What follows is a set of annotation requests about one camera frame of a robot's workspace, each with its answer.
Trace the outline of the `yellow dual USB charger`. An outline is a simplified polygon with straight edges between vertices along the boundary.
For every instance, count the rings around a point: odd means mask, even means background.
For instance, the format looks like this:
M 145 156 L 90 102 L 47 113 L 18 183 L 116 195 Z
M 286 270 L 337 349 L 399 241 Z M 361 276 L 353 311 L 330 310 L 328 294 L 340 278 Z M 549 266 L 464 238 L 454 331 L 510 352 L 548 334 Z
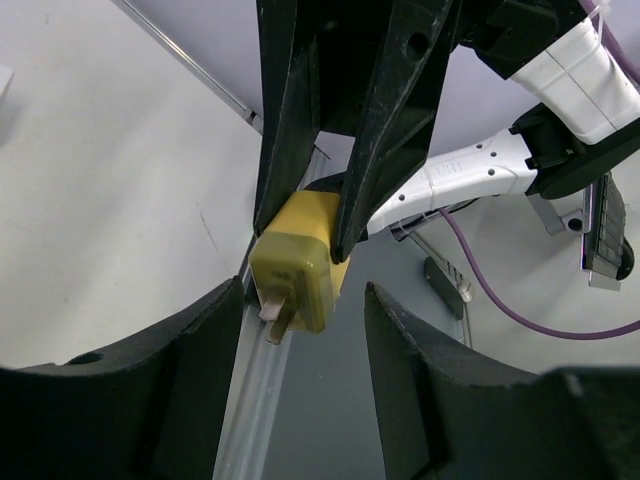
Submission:
M 337 193 L 295 192 L 249 255 L 259 317 L 271 325 L 272 344 L 280 344 L 289 330 L 320 333 L 333 315 L 349 266 L 331 258 L 339 201 Z

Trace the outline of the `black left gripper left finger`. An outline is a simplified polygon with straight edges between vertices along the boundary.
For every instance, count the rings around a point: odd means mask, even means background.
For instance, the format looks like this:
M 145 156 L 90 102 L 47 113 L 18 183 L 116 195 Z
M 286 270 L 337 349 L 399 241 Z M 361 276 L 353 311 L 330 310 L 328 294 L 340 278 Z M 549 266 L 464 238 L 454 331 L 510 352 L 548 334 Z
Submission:
M 244 311 L 238 278 L 63 365 L 1 372 L 5 479 L 209 479 Z

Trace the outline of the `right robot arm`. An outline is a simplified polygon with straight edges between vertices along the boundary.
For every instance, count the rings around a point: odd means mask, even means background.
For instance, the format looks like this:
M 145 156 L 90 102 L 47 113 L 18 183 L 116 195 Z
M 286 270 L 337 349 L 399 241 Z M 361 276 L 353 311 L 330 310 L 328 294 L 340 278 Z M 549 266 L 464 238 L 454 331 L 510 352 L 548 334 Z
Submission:
M 352 137 L 329 250 L 416 214 L 403 185 L 426 163 L 449 59 L 475 52 L 537 96 L 507 135 L 523 191 L 571 195 L 639 148 L 639 97 L 591 1 L 261 1 L 264 130 L 253 228 L 299 186 L 322 132 Z

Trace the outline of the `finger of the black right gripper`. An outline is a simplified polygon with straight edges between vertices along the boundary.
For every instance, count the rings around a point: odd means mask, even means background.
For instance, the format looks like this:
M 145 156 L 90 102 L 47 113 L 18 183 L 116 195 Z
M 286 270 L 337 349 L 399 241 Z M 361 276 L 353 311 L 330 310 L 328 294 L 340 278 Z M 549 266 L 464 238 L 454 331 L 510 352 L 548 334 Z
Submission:
M 353 137 L 388 1 L 259 1 L 263 137 L 253 215 L 262 234 L 298 188 L 320 132 Z
M 337 263 L 425 162 L 461 9 L 459 1 L 392 4 L 334 222 Z

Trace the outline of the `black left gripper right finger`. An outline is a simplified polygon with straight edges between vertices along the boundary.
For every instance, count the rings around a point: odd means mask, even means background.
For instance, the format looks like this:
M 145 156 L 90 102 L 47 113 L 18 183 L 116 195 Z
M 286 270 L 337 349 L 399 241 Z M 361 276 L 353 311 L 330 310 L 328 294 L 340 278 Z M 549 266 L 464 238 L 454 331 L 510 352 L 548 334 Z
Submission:
M 639 372 L 536 375 L 478 353 L 376 284 L 365 330 L 390 479 L 635 479 Z

